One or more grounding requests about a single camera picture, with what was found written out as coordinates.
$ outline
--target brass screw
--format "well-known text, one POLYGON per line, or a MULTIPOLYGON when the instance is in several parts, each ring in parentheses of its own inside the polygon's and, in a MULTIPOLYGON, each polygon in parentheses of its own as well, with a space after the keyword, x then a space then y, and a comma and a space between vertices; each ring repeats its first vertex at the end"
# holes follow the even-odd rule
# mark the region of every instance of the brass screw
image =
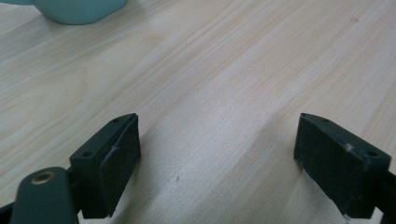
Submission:
POLYGON ((47 171, 33 177, 31 182, 34 185, 42 185, 49 182, 53 178, 55 178, 55 173, 47 171))

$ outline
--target mug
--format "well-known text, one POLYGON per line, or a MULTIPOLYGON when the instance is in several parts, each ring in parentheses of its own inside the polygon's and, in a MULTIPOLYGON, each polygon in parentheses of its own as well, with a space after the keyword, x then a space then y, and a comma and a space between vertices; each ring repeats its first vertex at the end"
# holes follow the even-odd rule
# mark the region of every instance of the mug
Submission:
POLYGON ((125 6, 128 0, 0 0, 0 3, 34 5, 45 17, 67 25, 99 21, 125 6))

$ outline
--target dust speck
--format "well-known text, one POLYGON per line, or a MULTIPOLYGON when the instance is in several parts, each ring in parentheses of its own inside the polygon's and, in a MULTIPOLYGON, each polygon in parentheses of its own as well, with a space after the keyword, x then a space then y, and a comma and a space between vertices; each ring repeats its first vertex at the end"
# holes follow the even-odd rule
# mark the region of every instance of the dust speck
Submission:
POLYGON ((352 150, 353 150, 353 146, 350 145, 349 143, 346 144, 346 151, 347 151, 347 152, 350 152, 350 151, 352 151, 352 150))
POLYGON ((350 21, 353 22, 353 23, 356 23, 356 22, 359 21, 359 19, 358 18, 351 18, 350 21))

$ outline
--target wood grain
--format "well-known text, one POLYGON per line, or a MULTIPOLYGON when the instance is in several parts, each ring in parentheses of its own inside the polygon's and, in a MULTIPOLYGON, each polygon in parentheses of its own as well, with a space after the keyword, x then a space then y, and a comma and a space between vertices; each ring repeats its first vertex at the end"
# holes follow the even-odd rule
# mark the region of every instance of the wood grain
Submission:
POLYGON ((1 205, 135 112, 143 160, 114 217, 81 223, 345 223, 292 158, 298 118, 396 156, 395 12, 391 0, 130 0, 64 26, 0 4, 1 205))

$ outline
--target light wood surface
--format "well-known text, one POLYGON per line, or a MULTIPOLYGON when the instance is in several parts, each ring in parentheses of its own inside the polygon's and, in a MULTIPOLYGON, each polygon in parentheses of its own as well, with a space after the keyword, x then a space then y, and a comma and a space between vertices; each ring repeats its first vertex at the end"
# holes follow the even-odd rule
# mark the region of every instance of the light wood surface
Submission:
POLYGON ((1 205, 135 112, 143 160, 81 223, 345 223, 292 158, 299 115, 395 157, 395 24, 392 0, 130 0, 84 26, 0 4, 1 205))

